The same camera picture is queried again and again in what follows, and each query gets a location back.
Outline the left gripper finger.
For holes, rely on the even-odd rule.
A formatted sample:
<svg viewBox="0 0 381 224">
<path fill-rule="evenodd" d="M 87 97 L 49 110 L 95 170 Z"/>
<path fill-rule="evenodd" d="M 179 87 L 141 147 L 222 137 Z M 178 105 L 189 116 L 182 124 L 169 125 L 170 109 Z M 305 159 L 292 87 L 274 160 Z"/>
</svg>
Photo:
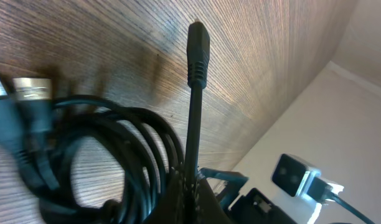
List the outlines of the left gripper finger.
<svg viewBox="0 0 381 224">
<path fill-rule="evenodd" d="M 158 205 L 145 219 L 147 224 L 231 224 L 217 200 L 208 178 L 229 181 L 235 173 L 202 168 L 193 189 L 187 190 L 182 171 L 177 170 Z"/>
</svg>

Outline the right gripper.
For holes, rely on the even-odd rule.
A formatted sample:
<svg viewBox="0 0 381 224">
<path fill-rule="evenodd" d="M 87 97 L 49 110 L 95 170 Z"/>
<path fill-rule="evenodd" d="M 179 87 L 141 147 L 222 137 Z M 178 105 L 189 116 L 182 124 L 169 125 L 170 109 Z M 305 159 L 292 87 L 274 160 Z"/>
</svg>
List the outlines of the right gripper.
<svg viewBox="0 0 381 224">
<path fill-rule="evenodd" d="M 201 179 L 213 178 L 224 181 L 225 187 L 221 192 L 215 194 L 215 198 L 225 212 L 228 210 L 228 207 L 232 204 L 232 202 L 238 197 L 240 189 L 249 180 L 248 177 L 245 177 L 239 172 L 222 171 L 209 168 L 201 168 L 199 170 L 199 177 Z"/>
</svg>

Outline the black USB cable blue plug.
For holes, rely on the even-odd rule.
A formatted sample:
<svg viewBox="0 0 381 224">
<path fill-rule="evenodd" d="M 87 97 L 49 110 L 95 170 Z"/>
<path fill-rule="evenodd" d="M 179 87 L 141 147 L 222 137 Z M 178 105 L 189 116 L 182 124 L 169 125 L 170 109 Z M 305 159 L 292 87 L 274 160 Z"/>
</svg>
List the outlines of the black USB cable blue plug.
<svg viewBox="0 0 381 224">
<path fill-rule="evenodd" d="M 0 146 L 38 198 L 46 223 L 138 223 L 147 219 L 184 161 L 174 130 L 158 114 L 91 95 L 53 99 L 46 78 L 0 79 Z M 73 158 L 96 139 L 125 172 L 123 199 L 100 208 L 77 203 Z"/>
</svg>

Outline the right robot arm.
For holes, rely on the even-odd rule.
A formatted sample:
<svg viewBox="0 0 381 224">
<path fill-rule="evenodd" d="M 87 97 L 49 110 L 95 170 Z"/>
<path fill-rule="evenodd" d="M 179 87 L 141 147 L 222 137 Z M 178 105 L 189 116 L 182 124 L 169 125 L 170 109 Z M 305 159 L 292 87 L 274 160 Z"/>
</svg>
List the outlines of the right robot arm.
<svg viewBox="0 0 381 224">
<path fill-rule="evenodd" d="M 226 182 L 224 189 L 215 195 L 207 179 L 213 178 Z M 199 171 L 199 210 L 198 223 L 261 223 L 295 224 L 280 207 L 253 188 L 240 196 L 240 189 L 248 177 L 239 172 L 201 168 Z"/>
</svg>

